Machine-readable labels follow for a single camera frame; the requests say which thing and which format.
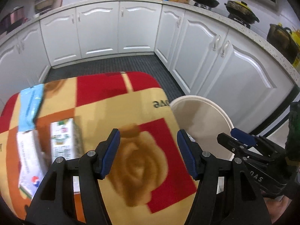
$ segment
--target beige bucket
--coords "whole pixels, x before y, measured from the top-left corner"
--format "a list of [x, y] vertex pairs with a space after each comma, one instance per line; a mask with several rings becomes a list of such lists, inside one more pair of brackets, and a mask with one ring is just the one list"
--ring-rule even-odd
[[234, 128], [221, 107], [200, 96], [182, 96], [171, 102], [170, 107], [180, 129], [184, 129], [203, 151], [215, 157], [232, 160], [233, 153], [217, 142], [220, 133], [230, 135]]

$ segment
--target floor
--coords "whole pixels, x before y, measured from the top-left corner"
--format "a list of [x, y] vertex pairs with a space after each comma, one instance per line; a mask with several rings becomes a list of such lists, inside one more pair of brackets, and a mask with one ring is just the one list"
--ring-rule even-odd
[[156, 55], [107, 58], [51, 69], [45, 82], [67, 79], [80, 75], [140, 71], [153, 76], [165, 91], [168, 100], [185, 95], [170, 72]]

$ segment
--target patterned tablecloth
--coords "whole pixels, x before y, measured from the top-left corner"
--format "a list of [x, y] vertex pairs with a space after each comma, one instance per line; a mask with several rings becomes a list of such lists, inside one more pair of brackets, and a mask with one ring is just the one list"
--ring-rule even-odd
[[[0, 193], [24, 219], [30, 199], [18, 189], [16, 134], [20, 95], [0, 117]], [[50, 155], [50, 123], [74, 118], [84, 152], [94, 150], [113, 128], [122, 130], [110, 174], [99, 181], [114, 225], [184, 224], [197, 184], [188, 175], [176, 143], [179, 130], [164, 91], [140, 72], [80, 76], [45, 84], [37, 119], [41, 148]], [[78, 220], [85, 221], [80, 194]]]

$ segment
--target white carton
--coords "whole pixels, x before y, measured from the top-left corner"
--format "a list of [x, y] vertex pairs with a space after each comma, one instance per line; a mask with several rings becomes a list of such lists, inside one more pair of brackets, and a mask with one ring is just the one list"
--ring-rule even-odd
[[[64, 157], [66, 160], [82, 156], [82, 142], [80, 130], [72, 118], [51, 123], [51, 156], [52, 162], [57, 157]], [[74, 193], [79, 193], [79, 178], [73, 177]]]
[[21, 161], [18, 188], [32, 199], [47, 172], [38, 132], [36, 130], [18, 132], [17, 143]]

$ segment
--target kitchen counter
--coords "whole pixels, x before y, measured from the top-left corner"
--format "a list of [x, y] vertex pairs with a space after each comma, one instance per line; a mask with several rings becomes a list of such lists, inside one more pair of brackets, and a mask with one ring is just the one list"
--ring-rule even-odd
[[26, 28], [27, 26], [31, 25], [32, 23], [35, 23], [35, 22], [39, 21], [40, 19], [43, 19], [47, 16], [50, 16], [52, 14], [55, 14], [57, 12], [60, 12], [60, 11], [66, 10], [66, 9], [83, 6], [86, 4], [108, 2], [108, 1], [138, 1], [138, 2], [158, 3], [158, 4], [169, 5], [169, 6], [186, 9], [188, 11], [199, 13], [199, 14], [205, 15], [207, 17], [210, 17], [212, 19], [215, 19], [218, 22], [223, 23], [223, 24], [229, 26], [230, 28], [233, 28], [236, 31], [242, 33], [249, 40], [253, 41], [259, 47], [261, 47], [270, 56], [272, 56], [276, 62], [278, 62], [278, 64], [286, 71], [286, 73], [290, 76], [290, 78], [294, 81], [294, 83], [300, 87], [300, 75], [296, 71], [296, 69], [290, 64], [290, 62], [277, 49], [275, 49], [270, 43], [268, 43], [261, 36], [259, 36], [252, 30], [246, 28], [245, 26], [243, 26], [229, 18], [226, 18], [220, 14], [217, 14], [212, 11], [202, 9], [199, 7], [195, 7], [192, 5], [177, 3], [177, 2], [169, 2], [169, 1], [161, 1], [161, 0], [85, 0], [85, 1], [80, 1], [77, 3], [68, 4], [66, 6], [62, 6], [60, 8], [54, 9], [44, 15], [41, 15], [38, 18], [32, 19], [32, 20], [24, 23], [23, 25], [19, 26], [14, 31], [10, 32], [5, 37], [3, 37], [0, 40], [0, 45], [2, 45], [5, 41], [7, 41], [9, 38], [14, 36], [16, 33], [21, 31], [22, 29]]

